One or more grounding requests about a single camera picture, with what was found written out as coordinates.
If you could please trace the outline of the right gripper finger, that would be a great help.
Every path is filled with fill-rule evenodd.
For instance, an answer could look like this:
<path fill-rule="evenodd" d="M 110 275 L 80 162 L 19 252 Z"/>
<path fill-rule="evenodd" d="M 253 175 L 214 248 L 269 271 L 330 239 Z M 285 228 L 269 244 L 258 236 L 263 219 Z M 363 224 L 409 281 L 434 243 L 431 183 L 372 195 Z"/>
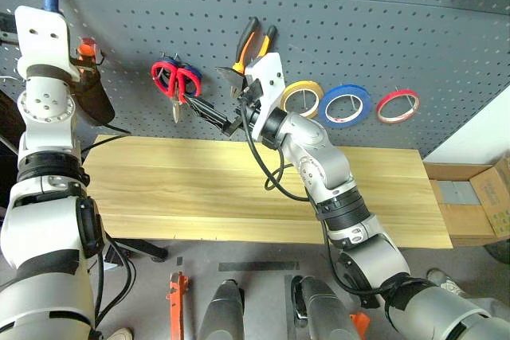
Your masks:
<path fill-rule="evenodd" d="M 195 114 L 212 123 L 228 123 L 229 120 L 221 112 L 217 111 L 212 104 L 201 97 L 187 96 L 186 103 Z"/>
<path fill-rule="evenodd" d="M 222 113 L 216 111 L 213 107 L 197 104 L 191 104 L 190 107 L 198 117 L 204 119 L 220 131 L 224 129 L 226 125 L 226 117 Z"/>

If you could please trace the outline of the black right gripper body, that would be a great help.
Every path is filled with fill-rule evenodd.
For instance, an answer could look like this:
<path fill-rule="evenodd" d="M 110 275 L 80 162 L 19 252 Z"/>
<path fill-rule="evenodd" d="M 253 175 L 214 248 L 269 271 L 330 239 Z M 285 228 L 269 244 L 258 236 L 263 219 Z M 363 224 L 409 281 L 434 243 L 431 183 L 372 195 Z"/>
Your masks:
<path fill-rule="evenodd" d="M 260 98 L 263 96 L 261 82 L 258 79 L 251 84 L 248 84 L 247 80 L 237 82 L 231 86 L 231 96 L 239 103 L 235 109 L 238 117 L 233 122 L 227 121 L 226 125 L 222 128 L 222 133 L 231 136 L 237 129 L 245 130 L 245 124 L 241 120 L 242 110 L 246 113 L 248 132 L 251 133 L 260 115 Z"/>

